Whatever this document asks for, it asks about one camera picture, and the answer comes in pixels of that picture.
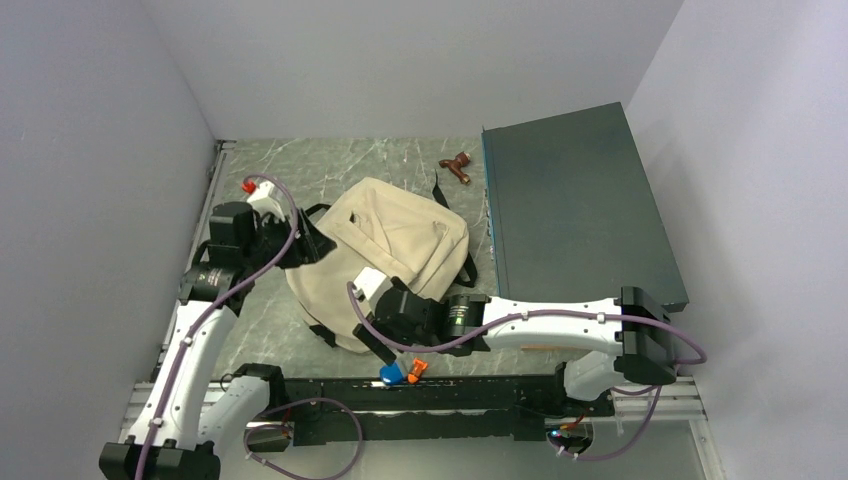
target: marble floor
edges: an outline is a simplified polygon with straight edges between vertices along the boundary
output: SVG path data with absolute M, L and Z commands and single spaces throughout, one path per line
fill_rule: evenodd
M 453 158 L 461 151 L 472 157 L 471 164 L 463 169 L 471 177 L 469 185 L 462 185 L 438 167 L 439 160 Z M 469 251 L 480 274 L 471 291 L 495 295 L 481 151 L 479 137 L 242 140 L 236 144 L 223 193 L 216 202 L 245 198 L 239 185 L 245 175 L 255 172 L 277 176 L 304 208 L 332 203 L 365 177 L 431 198 L 438 174 L 451 209 L 468 222 Z M 468 289 L 454 285 L 448 294 L 462 290 Z M 216 376 L 248 362 L 280 365 L 283 373 L 293 378 L 378 375 L 382 362 L 377 357 L 330 348 L 300 319 L 294 308 L 296 302 L 281 270 L 274 269 L 261 278 L 221 351 Z M 552 373 L 559 362 L 583 354 L 575 350 L 500 350 L 464 358 L 439 354 L 420 358 L 430 363 L 429 375 L 497 375 Z

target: beige backpack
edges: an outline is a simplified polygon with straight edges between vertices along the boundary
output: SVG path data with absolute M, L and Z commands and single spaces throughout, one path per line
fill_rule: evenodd
M 454 282 L 474 286 L 477 270 L 468 255 L 468 226 L 447 208 L 438 182 L 433 196 L 439 203 L 366 178 L 332 206 L 307 210 L 312 215 L 327 208 L 315 226 L 337 247 L 320 262 L 286 270 L 286 278 L 303 320 L 330 346 L 368 350 L 353 335 L 359 321 L 346 291 L 347 282 L 364 267 L 398 277 L 426 298 L 441 299 Z M 463 267 L 470 280 L 459 277 Z

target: brown toy figure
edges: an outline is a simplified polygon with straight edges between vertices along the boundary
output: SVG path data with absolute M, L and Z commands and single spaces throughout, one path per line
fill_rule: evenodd
M 453 160 L 440 160 L 439 166 L 450 170 L 454 175 L 456 175 L 456 178 L 458 178 L 463 185 L 468 185 L 469 183 L 471 183 L 471 178 L 469 178 L 468 175 L 462 173 L 462 167 L 468 165 L 468 162 L 470 161 L 470 155 L 465 152 L 459 152 L 459 154 Z

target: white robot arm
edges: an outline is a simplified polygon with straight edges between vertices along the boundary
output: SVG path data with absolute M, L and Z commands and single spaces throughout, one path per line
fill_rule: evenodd
M 358 327 L 354 333 L 387 364 L 395 359 L 388 346 L 457 356 L 528 345 L 585 349 L 591 352 L 569 362 L 563 378 L 566 395 L 583 401 L 597 399 L 624 380 L 666 385 L 676 378 L 674 351 L 666 332 L 608 318 L 637 314 L 667 322 L 665 311 L 636 288 L 623 288 L 619 298 L 578 304 L 526 303 L 474 294 L 436 302 L 418 297 L 397 279 L 368 267 L 357 276 L 354 288 L 356 300 L 369 312 L 366 320 L 384 339 L 365 328 Z M 480 334 L 455 347 L 434 347 L 473 331 Z M 430 348 L 406 348 L 411 344 Z
M 296 212 L 297 234 L 292 233 L 295 224 L 283 215 L 281 193 L 271 182 L 252 189 L 247 202 L 227 202 L 212 210 L 210 239 L 183 275 L 174 335 L 150 398 L 126 441 L 107 443 L 101 452 L 100 469 L 108 480 L 217 479 L 220 450 L 260 412 L 286 403 L 279 366 L 246 364 L 233 374 L 224 396 L 201 411 L 215 361 L 253 287 L 254 274 L 270 265 L 314 263 L 335 248 L 303 211 Z M 198 319 L 208 312 L 198 328 Z

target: white wall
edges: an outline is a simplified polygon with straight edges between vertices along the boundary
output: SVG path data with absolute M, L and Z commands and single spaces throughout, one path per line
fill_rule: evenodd
M 630 100 L 682 0 L 144 0 L 218 138 L 477 135 Z
M 213 137 L 137 0 L 0 8 L 0 478 L 102 478 Z
M 844 478 L 848 4 L 688 0 L 627 116 L 732 479 Z

